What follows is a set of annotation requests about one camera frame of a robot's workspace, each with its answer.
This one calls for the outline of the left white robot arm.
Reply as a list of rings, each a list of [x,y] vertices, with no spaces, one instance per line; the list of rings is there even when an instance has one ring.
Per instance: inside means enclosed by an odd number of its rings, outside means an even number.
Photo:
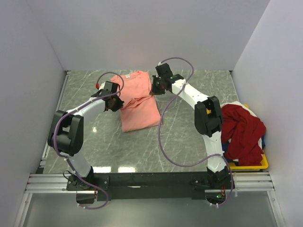
[[[123,107],[119,97],[124,85],[106,81],[103,87],[83,104],[68,110],[56,111],[53,116],[47,143],[58,156],[63,157],[71,171],[71,182],[84,189],[96,187],[93,167],[81,152],[84,142],[84,126],[102,112],[116,112]]]

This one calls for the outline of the pink t shirt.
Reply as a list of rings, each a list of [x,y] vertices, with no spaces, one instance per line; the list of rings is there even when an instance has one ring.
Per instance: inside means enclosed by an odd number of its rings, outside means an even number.
[[[160,113],[155,97],[150,95],[152,84],[145,71],[135,71],[121,77],[113,76],[111,82],[124,85],[120,99],[124,101],[120,109],[122,132],[130,132],[157,126]]]

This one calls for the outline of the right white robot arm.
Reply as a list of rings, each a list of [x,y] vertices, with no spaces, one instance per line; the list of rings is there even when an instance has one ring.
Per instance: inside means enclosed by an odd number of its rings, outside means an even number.
[[[179,74],[173,74],[167,63],[156,66],[156,75],[153,75],[151,94],[163,95],[169,91],[188,103],[194,110],[194,125],[203,137],[207,157],[194,164],[178,164],[165,153],[161,144],[160,130],[164,114],[161,114],[158,125],[158,143],[164,157],[172,164],[180,167],[192,167],[207,161],[207,182],[210,187],[218,189],[229,176],[229,167],[223,157],[221,134],[223,114],[219,99],[216,96],[207,96],[188,83]]]

